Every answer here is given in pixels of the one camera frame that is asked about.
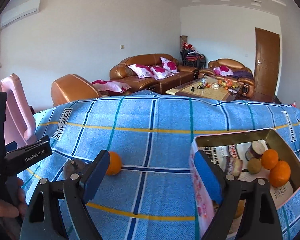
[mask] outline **leather armchair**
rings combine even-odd
[[[65,75],[51,84],[53,106],[101,96],[100,92],[90,82],[76,74]]]
[[[243,70],[247,72],[251,72],[251,70],[247,67],[245,67],[242,63],[239,61],[229,59],[229,58],[221,58],[214,61],[210,61],[208,64],[208,68],[202,69],[199,71],[199,78],[202,78],[205,74],[209,75],[210,77],[214,77],[216,79],[224,80],[225,78],[234,80],[238,82],[242,86],[242,95],[251,98],[254,94],[254,90],[256,88],[254,79],[249,78],[233,78],[233,77],[223,77],[221,75],[216,75],[216,73],[213,71],[213,68],[219,67],[219,66],[227,66],[229,67],[233,72],[237,70]]]
[[[155,80],[153,78],[138,78],[137,74],[128,68],[129,65],[140,64],[146,66],[159,65],[162,66],[160,57],[164,57],[176,63],[179,73],[175,73],[165,79]],[[194,80],[197,78],[198,69],[195,67],[179,65],[177,59],[168,54],[147,54],[128,57],[121,61],[117,66],[114,66],[110,70],[111,80],[117,80],[125,82],[132,88],[131,92],[140,91],[143,89],[151,90],[160,94],[171,88],[177,87],[184,83]]]

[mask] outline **orange fruit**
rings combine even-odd
[[[120,156],[116,152],[109,151],[110,164],[106,171],[107,175],[116,175],[121,171],[122,162]]]
[[[274,187],[282,187],[290,179],[291,169],[287,162],[278,161],[277,165],[271,169],[269,182]]]
[[[266,150],[261,157],[261,164],[266,170],[271,170],[278,163],[279,156],[276,150]]]

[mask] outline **human hand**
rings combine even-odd
[[[27,211],[27,203],[26,203],[26,193],[21,188],[23,185],[23,180],[18,178],[17,179],[18,184],[18,199],[20,201],[19,206],[15,207],[10,203],[7,203],[0,199],[0,217],[6,217],[6,218],[15,218],[21,215],[22,218],[26,215]]]

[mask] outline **pink plastic chair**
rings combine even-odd
[[[18,148],[34,143],[35,120],[28,105],[20,78],[11,74],[0,81],[0,91],[7,92],[5,144],[16,141]]]

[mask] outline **pink and white pillow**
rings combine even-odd
[[[152,77],[154,78],[154,73],[148,66],[133,64],[128,66],[128,68],[132,69],[138,76],[138,78]]]
[[[118,81],[104,81],[102,79],[92,82],[92,85],[98,91],[111,91],[123,93],[127,89],[131,88],[128,84]]]
[[[171,61],[171,60],[168,60],[164,57],[160,57],[161,61],[162,61],[162,67],[165,69],[165,70],[168,70],[172,73],[178,73],[178,70],[177,70],[177,65]]]
[[[213,71],[217,75],[221,75],[223,77],[233,75],[233,71],[230,68],[228,68],[227,66],[215,67],[213,69]]]
[[[171,73],[170,71],[165,70],[164,68],[159,67],[159,66],[151,66],[150,69],[154,73],[154,79],[156,79],[156,80],[173,76],[173,73]]]

